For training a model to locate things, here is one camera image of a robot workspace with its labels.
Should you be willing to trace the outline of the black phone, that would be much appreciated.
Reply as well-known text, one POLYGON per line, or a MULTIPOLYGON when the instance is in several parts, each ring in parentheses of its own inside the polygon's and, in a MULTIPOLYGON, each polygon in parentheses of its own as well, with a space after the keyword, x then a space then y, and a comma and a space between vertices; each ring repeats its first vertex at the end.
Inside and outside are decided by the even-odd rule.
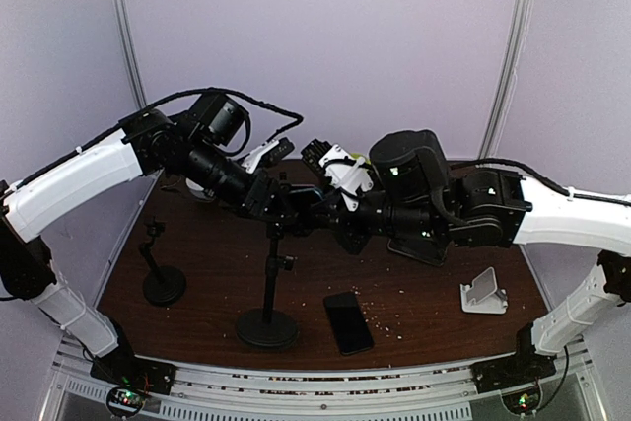
POLYGON ((351 356, 374 347, 374 338, 354 292, 326 296, 323 305, 342 356, 351 356))

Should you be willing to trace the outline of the silver phone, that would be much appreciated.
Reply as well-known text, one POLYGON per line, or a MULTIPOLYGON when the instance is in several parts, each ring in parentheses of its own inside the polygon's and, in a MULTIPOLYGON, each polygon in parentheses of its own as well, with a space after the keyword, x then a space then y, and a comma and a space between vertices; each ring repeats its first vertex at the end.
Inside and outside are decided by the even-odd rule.
POLYGON ((387 249, 399 256, 435 267, 443 266, 447 255, 447 251, 443 247, 427 242, 402 243, 389 240, 387 249))

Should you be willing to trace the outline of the tall black phone stand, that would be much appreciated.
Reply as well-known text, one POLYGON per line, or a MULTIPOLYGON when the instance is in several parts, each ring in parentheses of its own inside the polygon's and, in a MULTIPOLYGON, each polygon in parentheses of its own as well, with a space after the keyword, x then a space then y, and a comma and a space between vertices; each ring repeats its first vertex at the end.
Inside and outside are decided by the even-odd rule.
POLYGON ((248 310, 238 317, 236 335, 250 347, 280 351, 290 348, 299 335, 297 323, 274 308, 278 275, 281 271, 291 271, 296 258, 279 253, 279 244, 284 237, 282 224, 268 223, 266 236, 269 239, 269 252, 265 260, 262 307, 248 310))

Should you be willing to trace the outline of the blue phone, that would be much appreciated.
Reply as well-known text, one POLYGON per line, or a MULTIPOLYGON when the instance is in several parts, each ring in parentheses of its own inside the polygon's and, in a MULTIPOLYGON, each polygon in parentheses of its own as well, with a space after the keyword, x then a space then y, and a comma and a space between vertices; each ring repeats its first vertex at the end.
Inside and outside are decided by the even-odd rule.
POLYGON ((288 200, 296 214, 309 213, 310 209, 324 200, 321 188, 312 184, 291 185, 288 200))

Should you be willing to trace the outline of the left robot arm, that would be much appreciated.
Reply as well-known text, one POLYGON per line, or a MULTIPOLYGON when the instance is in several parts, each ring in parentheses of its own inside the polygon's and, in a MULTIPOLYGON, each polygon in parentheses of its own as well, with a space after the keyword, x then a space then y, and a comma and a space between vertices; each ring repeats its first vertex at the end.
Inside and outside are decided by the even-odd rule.
POLYGON ((241 126, 248 102, 290 118, 282 134, 303 122, 293 111, 242 92, 207 87, 163 97, 122 118, 85 145, 26 178, 1 184, 1 282, 13 299, 29 301, 78 339, 122 386, 142 366, 123 329, 87 305, 61 274, 42 232, 59 218, 120 184, 163 171, 212 191, 249 217, 259 218, 277 196, 263 171, 249 173, 222 151, 241 126))

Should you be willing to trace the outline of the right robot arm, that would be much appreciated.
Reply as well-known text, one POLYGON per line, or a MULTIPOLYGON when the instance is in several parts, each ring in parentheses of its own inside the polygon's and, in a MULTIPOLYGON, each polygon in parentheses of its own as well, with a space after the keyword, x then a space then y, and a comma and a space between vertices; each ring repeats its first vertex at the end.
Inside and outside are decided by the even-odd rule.
POLYGON ((559 244, 597 250, 596 263, 563 303, 536 319, 506 361, 527 382, 575 336, 630 299, 630 202, 575 191, 524 164, 482 159, 451 165, 437 135, 404 130, 355 158, 319 140, 304 163, 329 184, 319 212, 340 245, 356 254, 371 236, 417 244, 441 264, 449 246, 559 244))

